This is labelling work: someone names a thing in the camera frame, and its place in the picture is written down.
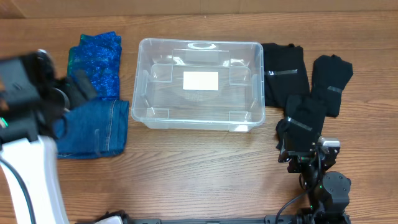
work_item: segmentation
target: sequined fabric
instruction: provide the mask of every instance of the sequined fabric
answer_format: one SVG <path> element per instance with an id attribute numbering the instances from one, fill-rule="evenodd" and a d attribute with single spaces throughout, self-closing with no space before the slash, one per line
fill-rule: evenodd
<path id="1" fill-rule="evenodd" d="M 119 99 L 121 37 L 115 32 L 96 36 L 82 34 L 77 47 L 69 50 L 68 76 L 84 70 L 101 100 Z"/>

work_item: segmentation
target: white label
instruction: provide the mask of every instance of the white label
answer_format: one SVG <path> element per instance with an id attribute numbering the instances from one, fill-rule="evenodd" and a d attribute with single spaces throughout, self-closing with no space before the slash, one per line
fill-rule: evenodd
<path id="1" fill-rule="evenodd" d="M 218 72 L 184 72 L 184 90 L 218 90 Z"/>

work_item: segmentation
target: plastic container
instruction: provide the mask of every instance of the plastic container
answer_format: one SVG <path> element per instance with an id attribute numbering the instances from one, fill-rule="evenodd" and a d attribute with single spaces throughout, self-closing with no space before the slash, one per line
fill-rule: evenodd
<path id="1" fill-rule="evenodd" d="M 144 39 L 131 116 L 148 128 L 250 131 L 266 118 L 257 42 Z"/>

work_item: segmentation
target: table surface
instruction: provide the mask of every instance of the table surface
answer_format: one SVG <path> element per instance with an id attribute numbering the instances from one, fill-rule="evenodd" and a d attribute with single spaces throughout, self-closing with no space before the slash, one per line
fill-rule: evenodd
<path id="1" fill-rule="evenodd" d="M 123 100 L 132 99 L 138 45 L 146 37 L 295 43 L 304 48 L 309 78 L 316 58 L 339 55 L 353 64 L 354 76 L 323 135 L 341 141 L 332 170 L 352 180 L 346 211 L 353 223 L 398 222 L 398 12 L 21 19 L 0 20 L 0 30 L 0 57 L 45 49 L 60 74 L 80 34 L 115 30 L 123 39 Z M 68 217 L 87 220 L 119 209 L 164 220 L 275 214 L 302 192 L 299 175 L 277 162 L 282 113 L 266 108 L 266 122 L 250 133 L 149 129 L 130 118 L 120 156 L 58 161 Z M 0 223 L 15 222 L 1 172 Z"/>

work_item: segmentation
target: brown tabletop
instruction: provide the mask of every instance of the brown tabletop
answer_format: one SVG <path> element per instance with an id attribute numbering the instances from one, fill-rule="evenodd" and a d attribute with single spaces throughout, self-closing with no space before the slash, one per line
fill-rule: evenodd
<path id="1" fill-rule="evenodd" d="M 398 222 L 398 12 L 0 20 L 0 57 L 45 49 L 65 74 L 80 34 L 112 30 L 122 36 L 121 99 L 130 101 L 146 37 L 294 43 L 304 48 L 309 78 L 323 54 L 351 62 L 340 115 L 326 118 L 323 128 L 342 145 L 332 170 L 352 180 L 346 211 L 353 223 Z M 68 218 L 119 209 L 164 220 L 275 214 L 302 192 L 299 175 L 277 162 L 274 129 L 282 113 L 266 108 L 266 122 L 250 133 L 149 129 L 130 118 L 120 156 L 58 161 Z M 0 173 L 0 223 L 15 223 Z M 285 213 L 305 206 L 301 200 Z"/>

